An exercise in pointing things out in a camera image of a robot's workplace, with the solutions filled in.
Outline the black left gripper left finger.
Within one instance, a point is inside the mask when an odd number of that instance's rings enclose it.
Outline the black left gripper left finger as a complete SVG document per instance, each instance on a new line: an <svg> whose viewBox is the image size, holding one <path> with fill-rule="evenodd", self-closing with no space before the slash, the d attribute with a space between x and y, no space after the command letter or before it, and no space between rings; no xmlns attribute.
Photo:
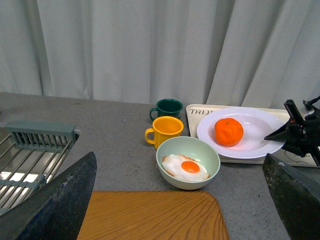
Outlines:
<svg viewBox="0 0 320 240"><path fill-rule="evenodd" d="M28 199L0 217L2 240L75 240L83 224L97 172L87 153Z"/></svg>

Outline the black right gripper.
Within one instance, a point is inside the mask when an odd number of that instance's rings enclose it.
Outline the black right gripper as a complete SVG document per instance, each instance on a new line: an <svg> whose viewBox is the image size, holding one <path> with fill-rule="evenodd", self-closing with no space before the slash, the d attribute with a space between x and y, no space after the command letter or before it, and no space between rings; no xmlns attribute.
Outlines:
<svg viewBox="0 0 320 240"><path fill-rule="evenodd" d="M293 100L288 99L284 106L289 113L289 121L278 130L264 137L264 140L285 142L282 147L300 157L310 154L317 166L320 165L320 110L314 106L318 99L303 100L304 108L313 111L302 116Z"/></svg>

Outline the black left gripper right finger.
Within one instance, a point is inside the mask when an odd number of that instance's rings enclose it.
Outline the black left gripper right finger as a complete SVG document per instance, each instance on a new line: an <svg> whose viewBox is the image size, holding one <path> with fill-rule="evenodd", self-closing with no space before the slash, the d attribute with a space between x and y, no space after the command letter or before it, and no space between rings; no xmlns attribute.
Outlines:
<svg viewBox="0 0 320 240"><path fill-rule="evenodd" d="M263 174L278 212L292 240L320 238L320 184L268 153Z"/></svg>

